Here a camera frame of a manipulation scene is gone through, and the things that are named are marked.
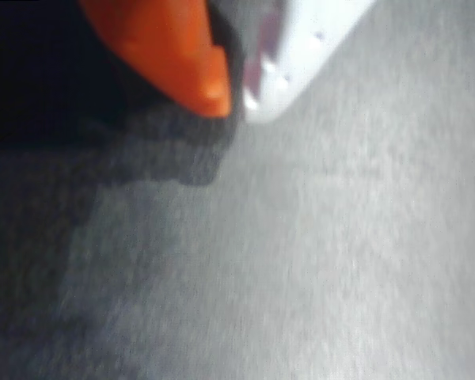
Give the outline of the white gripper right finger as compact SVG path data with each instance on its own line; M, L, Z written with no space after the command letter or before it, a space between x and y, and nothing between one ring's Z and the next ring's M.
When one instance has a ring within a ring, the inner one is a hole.
M245 63L245 120L266 124L281 116L373 5L372 0L272 2Z

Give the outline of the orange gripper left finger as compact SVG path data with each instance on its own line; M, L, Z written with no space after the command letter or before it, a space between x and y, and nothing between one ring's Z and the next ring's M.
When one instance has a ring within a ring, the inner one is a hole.
M84 0L104 45L151 85L205 117L227 117L231 84L205 1Z

